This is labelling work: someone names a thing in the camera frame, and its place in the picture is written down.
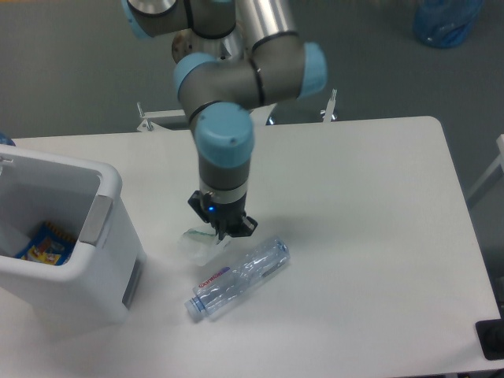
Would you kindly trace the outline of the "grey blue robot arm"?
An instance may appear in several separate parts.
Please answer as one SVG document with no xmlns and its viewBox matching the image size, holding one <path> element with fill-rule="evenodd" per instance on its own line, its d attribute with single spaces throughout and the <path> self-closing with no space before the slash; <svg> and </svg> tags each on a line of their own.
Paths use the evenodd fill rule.
<svg viewBox="0 0 504 378">
<path fill-rule="evenodd" d="M 155 38 L 188 30 L 222 42 L 244 32 L 244 51 L 220 58 L 198 47 L 173 72 L 198 153 L 199 188 L 189 206 L 218 239 L 252 235 L 246 214 L 254 148 L 252 109 L 320 92 L 328 82 L 324 51 L 301 40 L 287 1 L 125 1 L 133 32 Z"/>
</svg>

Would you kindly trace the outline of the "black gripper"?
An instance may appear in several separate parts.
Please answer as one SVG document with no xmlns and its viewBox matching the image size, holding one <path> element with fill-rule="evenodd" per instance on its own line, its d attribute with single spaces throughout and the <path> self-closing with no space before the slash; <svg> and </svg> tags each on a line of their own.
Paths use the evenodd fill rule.
<svg viewBox="0 0 504 378">
<path fill-rule="evenodd" d="M 213 226 L 219 241 L 227 234 L 231 237 L 252 236 L 258 226 L 254 218 L 246 215 L 246 195 L 234 202 L 218 203 L 210 194 L 195 191 L 187 203 L 203 222 Z"/>
</svg>

